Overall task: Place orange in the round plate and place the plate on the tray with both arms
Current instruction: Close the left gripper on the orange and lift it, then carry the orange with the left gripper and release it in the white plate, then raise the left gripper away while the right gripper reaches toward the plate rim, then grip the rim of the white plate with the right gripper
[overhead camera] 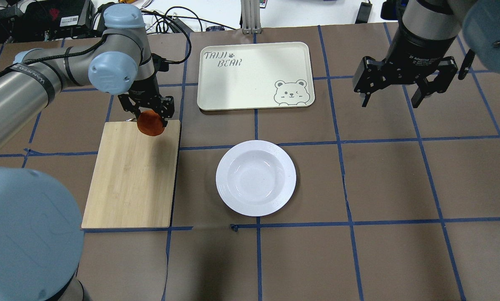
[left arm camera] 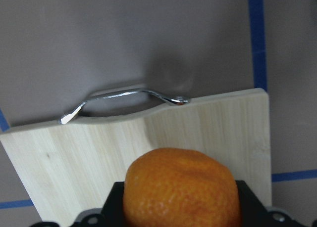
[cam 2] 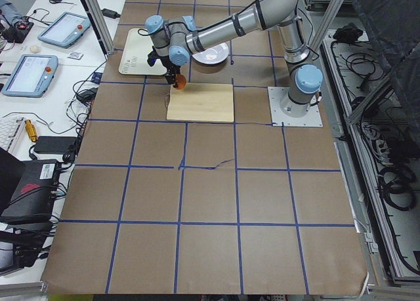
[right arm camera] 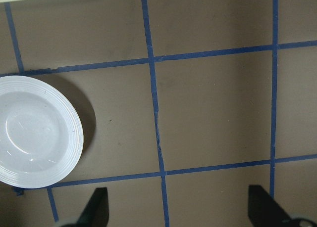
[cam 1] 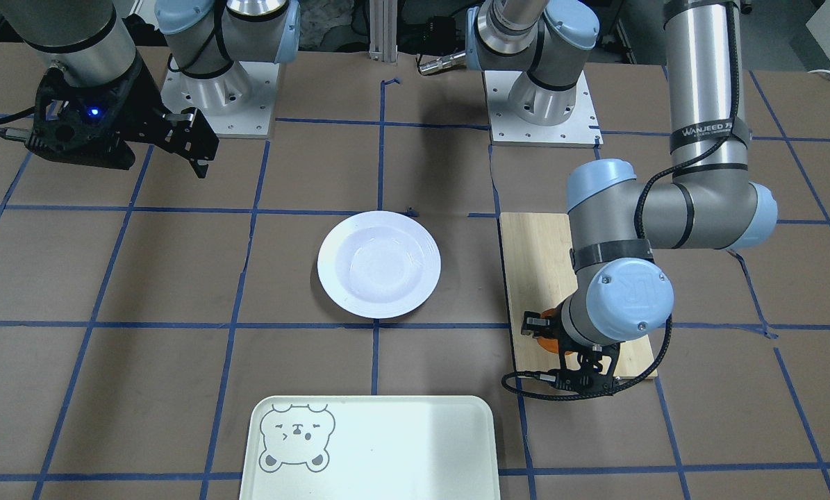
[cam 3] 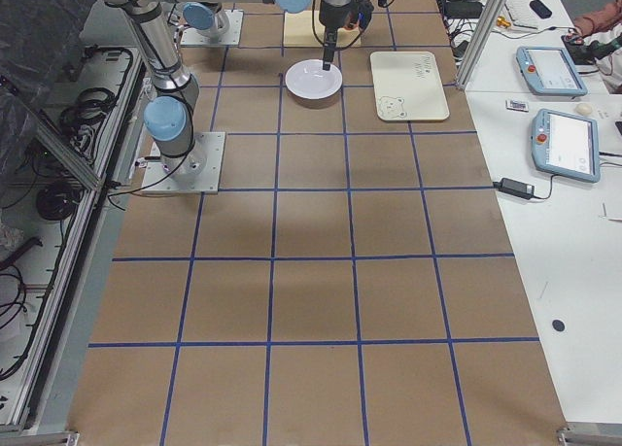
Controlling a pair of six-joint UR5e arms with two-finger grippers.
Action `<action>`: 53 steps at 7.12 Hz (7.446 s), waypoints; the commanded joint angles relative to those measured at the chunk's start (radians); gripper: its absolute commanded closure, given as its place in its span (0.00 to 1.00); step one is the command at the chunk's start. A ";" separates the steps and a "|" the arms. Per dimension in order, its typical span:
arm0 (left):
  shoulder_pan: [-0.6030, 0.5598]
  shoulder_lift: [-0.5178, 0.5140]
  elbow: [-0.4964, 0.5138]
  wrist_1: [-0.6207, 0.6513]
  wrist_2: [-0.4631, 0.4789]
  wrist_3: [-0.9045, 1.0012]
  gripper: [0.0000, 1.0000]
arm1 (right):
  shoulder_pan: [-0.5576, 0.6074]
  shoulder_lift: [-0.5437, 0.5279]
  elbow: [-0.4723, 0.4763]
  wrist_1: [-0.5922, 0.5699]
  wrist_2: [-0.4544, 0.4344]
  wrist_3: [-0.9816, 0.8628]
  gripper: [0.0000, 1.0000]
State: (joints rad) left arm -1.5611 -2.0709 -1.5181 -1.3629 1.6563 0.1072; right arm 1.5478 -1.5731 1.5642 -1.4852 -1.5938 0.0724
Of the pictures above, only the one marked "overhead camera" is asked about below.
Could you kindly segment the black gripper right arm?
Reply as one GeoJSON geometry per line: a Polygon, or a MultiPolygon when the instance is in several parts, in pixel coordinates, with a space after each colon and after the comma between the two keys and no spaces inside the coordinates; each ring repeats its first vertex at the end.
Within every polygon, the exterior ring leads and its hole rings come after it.
{"type": "Polygon", "coordinates": [[[432,94],[447,91],[458,71],[454,57],[446,55],[454,40],[422,38],[399,25],[385,59],[365,56],[354,74],[353,89],[360,93],[362,108],[368,106],[374,92],[392,84],[417,84],[410,98],[413,108],[432,94]],[[425,81],[434,72],[438,72],[434,80],[425,81]]]}

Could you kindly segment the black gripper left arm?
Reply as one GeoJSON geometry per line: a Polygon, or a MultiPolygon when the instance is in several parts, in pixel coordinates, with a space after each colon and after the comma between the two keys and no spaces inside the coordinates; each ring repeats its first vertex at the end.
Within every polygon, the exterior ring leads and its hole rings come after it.
{"type": "Polygon", "coordinates": [[[124,111],[130,112],[133,118],[128,122],[137,122],[141,108],[151,109],[159,115],[163,128],[168,125],[169,118],[175,112],[174,98],[162,96],[156,78],[147,78],[133,82],[126,94],[118,95],[118,100],[124,111]]]}

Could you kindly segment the second grey robot arm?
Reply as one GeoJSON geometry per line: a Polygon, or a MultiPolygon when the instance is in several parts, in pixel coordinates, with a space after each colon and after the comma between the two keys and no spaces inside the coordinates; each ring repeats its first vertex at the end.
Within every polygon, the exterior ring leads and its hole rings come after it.
{"type": "MultiPolygon", "coordinates": [[[[472,60],[500,74],[500,0],[390,0],[398,29],[382,60],[361,59],[353,91],[366,107],[373,93],[416,84],[412,105],[445,93],[472,60]]],[[[200,52],[202,111],[305,108],[315,101],[309,46],[301,41],[207,46],[200,52]]]]}

